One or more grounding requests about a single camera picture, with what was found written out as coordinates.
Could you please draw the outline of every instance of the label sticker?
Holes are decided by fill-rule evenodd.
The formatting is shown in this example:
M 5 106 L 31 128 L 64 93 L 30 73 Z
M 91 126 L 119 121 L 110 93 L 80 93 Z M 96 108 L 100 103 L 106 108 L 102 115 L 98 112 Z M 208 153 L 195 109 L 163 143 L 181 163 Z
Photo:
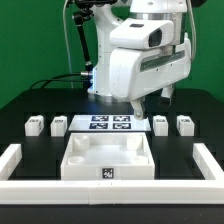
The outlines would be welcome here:
M 107 129 L 108 123 L 91 123 L 89 129 Z
M 164 119 L 156 119 L 157 122 L 165 122 Z
M 113 129 L 131 129 L 131 123 L 113 123 Z
M 39 119 L 31 119 L 30 122 L 39 122 Z
M 128 121 L 131 121 L 131 118 L 130 118 L 130 116 L 114 116 L 113 121 L 122 121 L 122 122 L 126 121 L 126 122 L 128 122 Z
M 41 131 L 42 127 L 41 127 L 41 122 L 39 122 L 39 130 Z
M 55 123 L 62 123 L 64 120 L 55 120 Z
M 92 116 L 91 121 L 109 121 L 109 116 Z
M 182 122 L 190 122 L 189 119 L 181 119 Z
M 114 169 L 113 168 L 103 168 L 102 169 L 103 179 L 113 179 L 114 178 Z

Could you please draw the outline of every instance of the white cube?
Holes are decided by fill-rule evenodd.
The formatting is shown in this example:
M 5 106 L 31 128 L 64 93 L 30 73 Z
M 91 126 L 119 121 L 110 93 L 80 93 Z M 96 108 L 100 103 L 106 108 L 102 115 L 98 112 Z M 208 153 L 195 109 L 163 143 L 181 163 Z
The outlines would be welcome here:
M 168 122 L 165 116 L 153 117 L 153 129 L 155 136 L 168 136 Z
M 31 116 L 25 124 L 26 136 L 39 136 L 44 128 L 44 117 L 41 115 Z
M 194 122 L 189 116 L 177 116 L 177 129 L 181 136 L 194 136 Z
M 67 117 L 55 117 L 51 122 L 51 136 L 63 137 L 67 130 Z

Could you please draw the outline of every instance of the green backdrop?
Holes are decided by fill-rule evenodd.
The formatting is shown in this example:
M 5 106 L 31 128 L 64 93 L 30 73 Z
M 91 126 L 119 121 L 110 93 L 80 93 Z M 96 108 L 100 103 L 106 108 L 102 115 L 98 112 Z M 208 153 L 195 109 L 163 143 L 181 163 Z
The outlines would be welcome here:
M 68 73 L 63 34 L 64 0 L 0 1 L 0 108 L 33 82 Z M 205 89 L 224 102 L 224 8 L 223 0 L 208 0 L 194 9 L 197 28 L 197 55 L 189 78 L 178 88 Z M 73 71 L 84 68 L 77 30 L 67 10 Z M 116 10 L 120 17 L 127 10 Z M 93 22 L 85 24 L 92 61 L 97 61 L 96 31 Z M 67 87 L 70 84 L 54 84 Z

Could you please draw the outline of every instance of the white box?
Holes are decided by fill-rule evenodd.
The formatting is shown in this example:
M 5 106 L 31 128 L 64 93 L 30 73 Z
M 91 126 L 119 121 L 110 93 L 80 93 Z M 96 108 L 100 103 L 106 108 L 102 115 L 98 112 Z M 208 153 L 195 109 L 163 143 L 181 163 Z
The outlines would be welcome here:
M 44 117 L 41 115 L 31 116 L 25 124 L 26 136 L 39 136 L 44 128 Z
M 181 136 L 194 136 L 194 123 L 189 116 L 177 116 L 177 129 Z
M 165 116 L 153 117 L 153 129 L 155 136 L 168 136 L 168 122 Z
M 150 180 L 155 165 L 145 133 L 72 133 L 62 180 Z
M 51 122 L 51 136 L 63 137 L 67 130 L 67 117 L 55 117 Z

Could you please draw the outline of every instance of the black table surface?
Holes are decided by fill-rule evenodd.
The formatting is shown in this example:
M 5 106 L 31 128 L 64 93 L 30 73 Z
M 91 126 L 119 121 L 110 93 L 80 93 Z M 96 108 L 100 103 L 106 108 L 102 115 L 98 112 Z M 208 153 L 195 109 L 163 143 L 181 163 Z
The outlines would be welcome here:
M 158 105 L 159 95 L 146 97 L 150 124 L 155 115 L 169 123 L 168 137 L 147 132 L 156 165 L 155 179 L 203 179 L 192 159 L 194 143 L 205 143 L 224 167 L 224 104 L 208 92 L 176 90 L 172 105 Z M 102 103 L 88 99 L 85 90 L 27 90 L 0 110 L 0 155 L 12 143 L 22 144 L 23 159 L 10 180 L 60 180 L 60 164 L 70 131 L 51 137 L 50 123 L 65 115 L 133 114 L 129 103 Z M 43 115 L 45 128 L 38 137 L 26 137 L 24 124 L 30 116 Z M 181 137 L 178 115 L 190 116 L 194 137 Z M 224 205 L 0 205 L 0 223 L 224 223 Z

